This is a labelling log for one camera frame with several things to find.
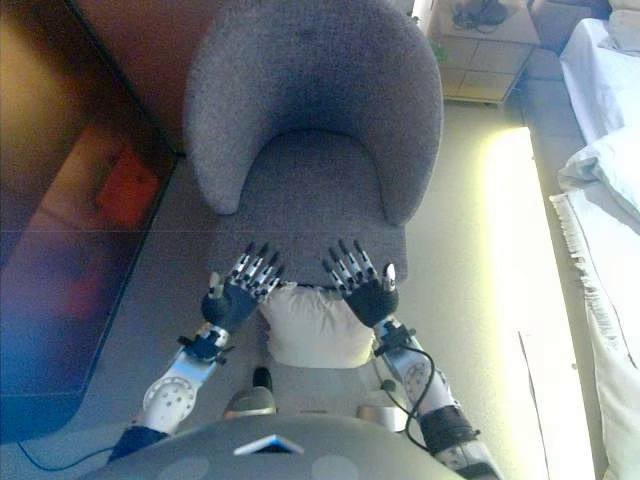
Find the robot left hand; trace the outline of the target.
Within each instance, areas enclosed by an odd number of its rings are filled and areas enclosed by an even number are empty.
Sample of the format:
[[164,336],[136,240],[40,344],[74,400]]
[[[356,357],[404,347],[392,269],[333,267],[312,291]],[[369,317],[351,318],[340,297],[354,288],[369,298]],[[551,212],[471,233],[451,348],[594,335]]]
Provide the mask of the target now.
[[266,259],[270,245],[263,244],[257,253],[254,247],[251,242],[224,277],[212,273],[201,301],[204,319],[228,333],[236,331],[270,296],[284,272],[284,266],[277,265],[278,251]]

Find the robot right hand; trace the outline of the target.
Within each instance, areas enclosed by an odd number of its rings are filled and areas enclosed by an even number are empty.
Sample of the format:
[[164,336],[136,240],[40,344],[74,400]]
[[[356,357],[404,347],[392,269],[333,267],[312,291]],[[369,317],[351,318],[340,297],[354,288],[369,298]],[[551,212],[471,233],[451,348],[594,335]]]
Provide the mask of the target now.
[[338,247],[330,247],[328,251],[331,260],[323,260],[323,268],[362,324],[373,328],[396,311],[399,293],[393,263],[385,264],[378,274],[357,240],[350,248],[340,239]]

